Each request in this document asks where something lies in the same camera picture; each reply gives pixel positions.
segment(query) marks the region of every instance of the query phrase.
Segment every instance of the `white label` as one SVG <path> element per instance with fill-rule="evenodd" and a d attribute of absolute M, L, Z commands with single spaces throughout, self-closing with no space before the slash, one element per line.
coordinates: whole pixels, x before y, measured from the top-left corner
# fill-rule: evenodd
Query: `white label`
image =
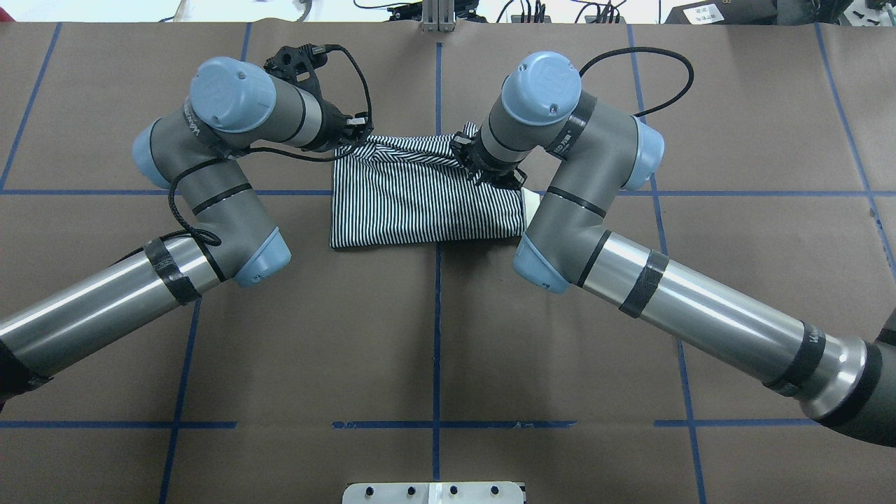
<path fill-rule="evenodd" d="M 725 21 L 725 18 L 722 17 L 722 13 L 719 12 L 719 8 L 715 4 L 692 7 L 690 9 L 684 9 L 682 12 L 685 13 L 687 20 L 691 22 L 691 24 L 709 24 L 711 22 Z"/>

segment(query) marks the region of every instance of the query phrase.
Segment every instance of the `folded corner of cloth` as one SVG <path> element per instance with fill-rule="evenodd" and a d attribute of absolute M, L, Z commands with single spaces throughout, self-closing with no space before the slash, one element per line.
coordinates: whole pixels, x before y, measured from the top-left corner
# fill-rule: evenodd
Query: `folded corner of cloth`
<path fill-rule="evenodd" d="M 467 123 L 464 133 L 478 128 Z M 333 162 L 332 248 L 520 236 L 538 208 L 528 189 L 476 186 L 452 135 L 379 136 Z"/>

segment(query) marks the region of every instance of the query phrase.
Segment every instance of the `metal bracket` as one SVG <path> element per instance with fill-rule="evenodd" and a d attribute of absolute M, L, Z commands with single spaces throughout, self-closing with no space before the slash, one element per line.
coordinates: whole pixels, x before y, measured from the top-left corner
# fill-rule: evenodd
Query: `metal bracket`
<path fill-rule="evenodd" d="M 423 0 L 423 31 L 454 31 L 454 0 Z"/>
<path fill-rule="evenodd" d="M 526 504 L 525 488 L 514 482 L 354 483 L 342 504 Z"/>

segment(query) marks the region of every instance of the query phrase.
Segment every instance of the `gray robot arm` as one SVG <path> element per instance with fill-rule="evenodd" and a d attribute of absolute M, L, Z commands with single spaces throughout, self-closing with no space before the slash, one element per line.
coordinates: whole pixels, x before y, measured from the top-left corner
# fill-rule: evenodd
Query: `gray robot arm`
<path fill-rule="evenodd" d="M 276 56 L 280 64 L 269 71 L 287 68 L 293 78 L 313 72 L 311 66 L 325 63 L 327 48 L 284 48 Z M 297 70 L 287 64 L 301 49 L 308 68 Z M 235 158 L 257 140 L 316 152 L 350 141 L 366 121 L 316 98 L 314 85 L 303 86 L 309 92 L 226 57 L 199 67 L 183 107 L 147 127 L 133 148 L 138 168 L 154 184 L 169 189 L 177 182 L 199 231 L 154 239 L 139 253 L 0 321 L 0 404 L 221 282 L 233 278 L 250 286 L 289 262 L 279 229 Z"/>
<path fill-rule="evenodd" d="M 896 312 L 874 343 L 826 335 L 604 227 L 619 189 L 659 166 L 662 137 L 582 91 L 557 53 L 508 76 L 475 138 L 454 148 L 473 178 L 505 178 L 537 146 L 560 164 L 513 267 L 552 292 L 574 284 L 799 401 L 811 419 L 896 446 Z"/>

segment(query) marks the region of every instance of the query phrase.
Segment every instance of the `blue joint cap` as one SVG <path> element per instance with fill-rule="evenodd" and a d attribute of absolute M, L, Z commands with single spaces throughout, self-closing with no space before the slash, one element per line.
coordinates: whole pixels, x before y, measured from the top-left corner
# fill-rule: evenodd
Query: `blue joint cap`
<path fill-rule="evenodd" d="M 513 256 L 513 269 L 519 276 L 554 294 L 566 292 L 569 287 L 569 282 L 538 252 L 526 233 L 522 233 Z"/>
<path fill-rule="evenodd" d="M 233 277 L 240 287 L 252 287 L 265 278 L 277 273 L 289 264 L 292 254 L 280 235 L 280 228 L 274 228 L 264 243 L 252 254 L 239 272 Z"/>
<path fill-rule="evenodd" d="M 271 115 L 277 89 L 261 68 L 218 56 L 199 65 L 190 83 L 190 102 L 196 115 L 224 133 L 244 133 Z"/>
<path fill-rule="evenodd" d="M 501 88 L 504 110 L 524 125 L 563 121 L 579 103 L 582 78 L 566 56 L 540 51 L 526 56 Z"/>
<path fill-rule="evenodd" d="M 136 163 L 137 169 L 148 178 L 150 182 L 155 184 L 156 187 L 168 189 L 171 187 L 171 184 L 162 177 L 161 172 L 159 172 L 159 169 L 156 167 L 156 161 L 152 158 L 152 128 L 155 127 L 158 122 L 159 119 L 156 119 L 134 138 L 134 145 L 131 146 L 131 157 L 134 158 L 134 163 Z"/>
<path fill-rule="evenodd" d="M 634 156 L 634 168 L 623 189 L 634 191 L 650 180 L 650 176 L 659 168 L 659 162 L 663 160 L 663 152 L 666 151 L 666 141 L 663 135 L 650 126 L 645 125 L 637 117 L 632 116 L 634 123 L 638 125 L 638 152 Z"/>

